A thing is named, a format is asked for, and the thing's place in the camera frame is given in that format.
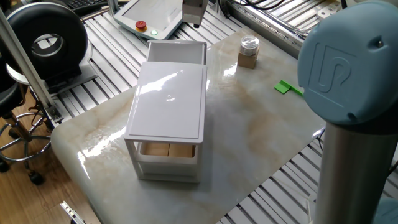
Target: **green plastic piece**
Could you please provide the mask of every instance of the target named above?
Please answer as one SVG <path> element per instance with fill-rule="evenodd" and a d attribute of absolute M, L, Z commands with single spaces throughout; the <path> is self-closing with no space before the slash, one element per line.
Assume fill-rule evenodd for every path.
<path fill-rule="evenodd" d="M 293 90 L 293 92 L 297 93 L 299 96 L 303 96 L 303 92 L 301 92 L 298 88 L 292 86 L 285 80 L 281 80 L 278 84 L 274 86 L 276 90 L 278 90 L 281 94 L 285 94 L 288 90 Z"/>

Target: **jar lid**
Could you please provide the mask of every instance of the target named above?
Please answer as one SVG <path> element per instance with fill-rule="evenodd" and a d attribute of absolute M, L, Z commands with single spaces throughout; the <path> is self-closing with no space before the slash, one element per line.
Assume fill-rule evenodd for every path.
<path fill-rule="evenodd" d="M 242 37 L 241 45 L 245 49 L 255 49 L 259 46 L 259 39 L 252 35 Z"/>

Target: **wooden floor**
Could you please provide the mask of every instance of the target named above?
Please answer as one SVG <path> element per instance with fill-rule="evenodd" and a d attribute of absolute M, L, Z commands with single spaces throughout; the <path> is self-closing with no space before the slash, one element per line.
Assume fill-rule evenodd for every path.
<path fill-rule="evenodd" d="M 28 107 L 34 106 L 34 99 L 28 93 L 24 106 L 16 108 L 15 115 L 28 112 Z M 30 128 L 30 119 L 23 118 L 22 123 Z M 0 136 L 0 146 L 12 139 L 8 136 L 8 130 Z M 50 135 L 45 125 L 37 128 L 35 134 Z M 30 153 L 39 151 L 47 141 L 34 140 L 29 143 Z M 23 143 L 3 151 L 9 157 L 23 156 Z M 0 173 L 0 224 L 69 224 L 70 219 L 59 204 L 66 201 L 72 209 L 89 223 L 100 223 L 94 212 L 88 205 L 87 199 L 65 172 L 61 163 L 50 149 L 41 156 L 31 160 L 30 167 L 44 176 L 45 183 L 35 186 L 30 182 L 23 163 L 10 164 L 8 172 Z"/>

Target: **wooden block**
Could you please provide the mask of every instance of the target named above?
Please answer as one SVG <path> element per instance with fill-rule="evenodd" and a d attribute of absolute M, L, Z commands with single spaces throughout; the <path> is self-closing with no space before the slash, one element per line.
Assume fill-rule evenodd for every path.
<path fill-rule="evenodd" d="M 238 66 L 242 66 L 245 68 L 254 69 L 256 66 L 257 56 L 259 55 L 259 49 L 257 49 L 257 53 L 252 56 L 247 56 L 239 52 L 238 54 Z"/>
<path fill-rule="evenodd" d="M 186 144 L 170 144 L 169 156 L 192 158 L 195 154 L 195 148 Z"/>
<path fill-rule="evenodd" d="M 167 156 L 169 153 L 169 144 L 166 143 L 146 143 L 144 155 Z"/>

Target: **chrome stool base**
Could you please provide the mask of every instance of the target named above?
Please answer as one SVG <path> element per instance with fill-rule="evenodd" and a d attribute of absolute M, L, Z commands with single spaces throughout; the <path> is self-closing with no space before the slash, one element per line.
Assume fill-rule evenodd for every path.
<path fill-rule="evenodd" d="M 24 125 L 20 122 L 19 118 L 23 118 L 25 116 L 40 116 L 39 120 L 27 130 Z M 3 118 L 7 121 L 7 123 L 0 129 L 0 136 L 6 130 L 8 126 L 12 128 L 12 130 L 19 136 L 17 139 L 13 140 L 12 142 L 0 147 L 0 172 L 6 172 L 9 168 L 5 161 L 9 162 L 24 162 L 25 168 L 29 171 L 29 178 L 35 185 L 40 185 L 44 182 L 43 177 L 36 173 L 35 171 L 29 168 L 28 160 L 33 159 L 40 155 L 41 153 L 45 152 L 47 149 L 51 147 L 50 136 L 38 136 L 33 135 L 33 132 L 37 129 L 38 126 L 44 123 L 45 115 L 41 112 L 39 113 L 24 113 L 19 116 L 15 116 L 12 113 L 3 116 Z M 29 155 L 29 143 L 33 140 L 49 140 L 49 142 L 39 151 L 33 155 Z M 11 146 L 23 142 L 24 143 L 24 157 L 23 158 L 11 158 L 5 156 L 2 152 Z"/>

